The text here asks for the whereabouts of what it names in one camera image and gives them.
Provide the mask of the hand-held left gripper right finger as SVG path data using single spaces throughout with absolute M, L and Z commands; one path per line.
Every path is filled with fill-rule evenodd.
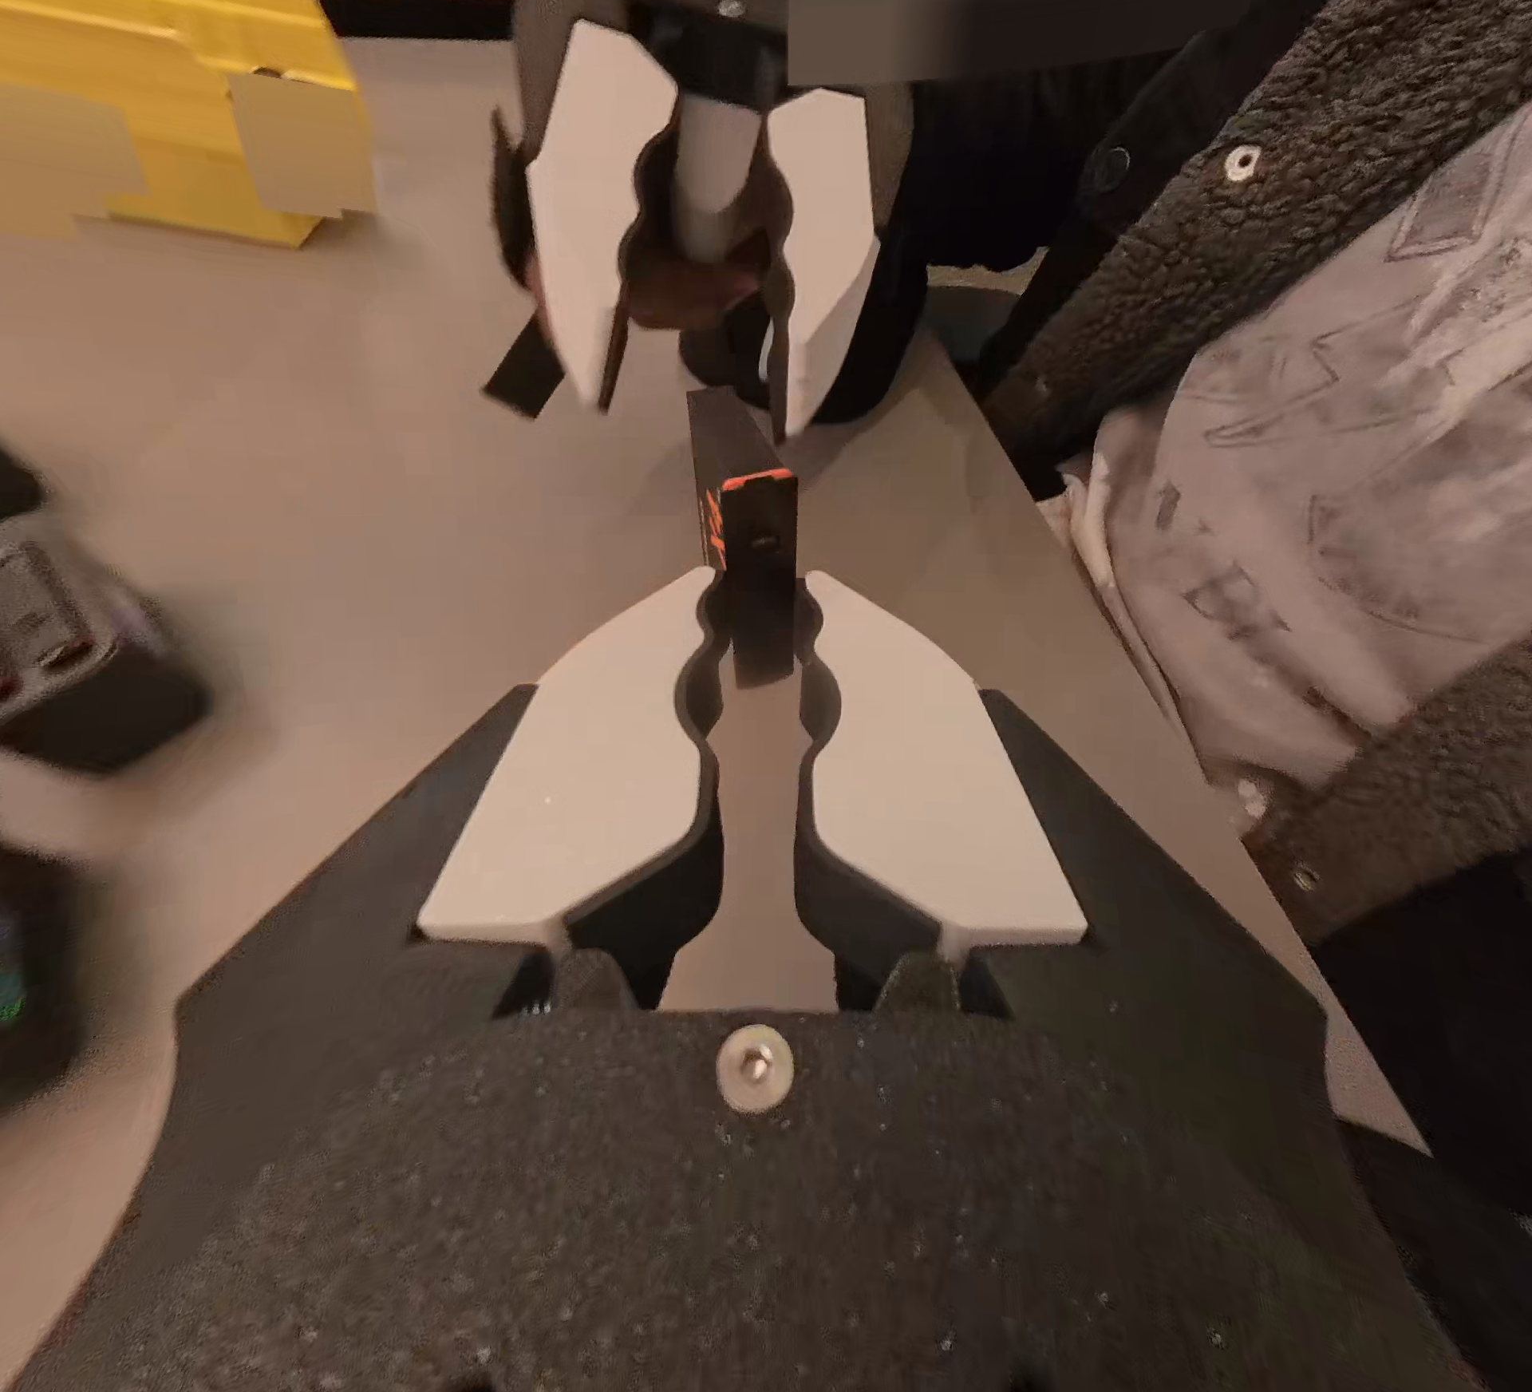
M 798 584 L 794 909 L 838 1005 L 908 954 L 1069 948 L 1088 922 L 977 681 L 826 569 Z

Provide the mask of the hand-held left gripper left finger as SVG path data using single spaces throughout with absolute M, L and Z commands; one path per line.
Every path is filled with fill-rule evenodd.
M 431 942 L 599 950 L 658 1005 L 712 923 L 725 868 L 721 587 L 697 566 L 567 650 L 517 727 L 416 914 Z

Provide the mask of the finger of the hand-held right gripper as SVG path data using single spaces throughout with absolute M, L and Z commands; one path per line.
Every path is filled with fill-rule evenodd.
M 674 129 L 679 90 L 628 34 L 577 22 L 541 145 L 528 163 L 545 338 L 577 402 L 612 405 L 628 334 L 625 256 L 641 170 Z
M 757 144 L 754 200 L 766 235 L 766 408 L 784 444 L 827 399 L 879 258 L 865 101 L 816 88 L 770 110 Z

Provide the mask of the orange-tabbed black battery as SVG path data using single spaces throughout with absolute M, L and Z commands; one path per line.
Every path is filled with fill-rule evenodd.
M 735 683 L 794 670 L 798 481 L 753 411 L 726 387 L 686 394 L 700 542 L 718 574 Z

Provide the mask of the yellow storage bin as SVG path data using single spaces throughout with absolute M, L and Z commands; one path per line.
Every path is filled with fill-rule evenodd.
M 372 123 L 318 0 L 2 0 L 2 228 L 126 218 L 301 249 L 373 214 Z

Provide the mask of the black battery charger case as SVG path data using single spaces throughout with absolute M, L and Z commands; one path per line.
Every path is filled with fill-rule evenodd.
M 163 614 L 70 533 L 43 481 L 2 453 L 2 744 L 104 776 L 213 710 Z
M 71 866 L 2 846 L 2 1114 L 58 1083 L 81 1050 L 79 881 Z

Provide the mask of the person's right hand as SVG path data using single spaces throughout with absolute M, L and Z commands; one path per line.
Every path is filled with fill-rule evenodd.
M 759 295 L 770 258 L 763 230 L 746 234 L 716 261 L 690 258 L 673 241 L 641 234 L 622 258 L 625 320 L 658 333 L 712 329 Z

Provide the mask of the dark fleece jacket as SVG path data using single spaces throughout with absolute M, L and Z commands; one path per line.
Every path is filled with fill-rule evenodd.
M 988 352 L 993 436 L 1014 462 L 1087 454 L 1110 412 L 1173 387 L 1527 101 L 1527 0 L 1322 0 L 1058 310 Z M 1239 838 L 1309 942 L 1527 851 L 1527 635 Z

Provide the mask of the grey printed shirt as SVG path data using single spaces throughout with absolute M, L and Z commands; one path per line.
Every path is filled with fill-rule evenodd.
M 1117 405 L 1043 501 L 1238 833 L 1529 625 L 1529 115 Z

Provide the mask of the black trousers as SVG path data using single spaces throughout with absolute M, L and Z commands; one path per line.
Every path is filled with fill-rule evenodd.
M 1527 1217 L 1527 853 L 1418 887 L 1312 957 L 1435 1159 Z

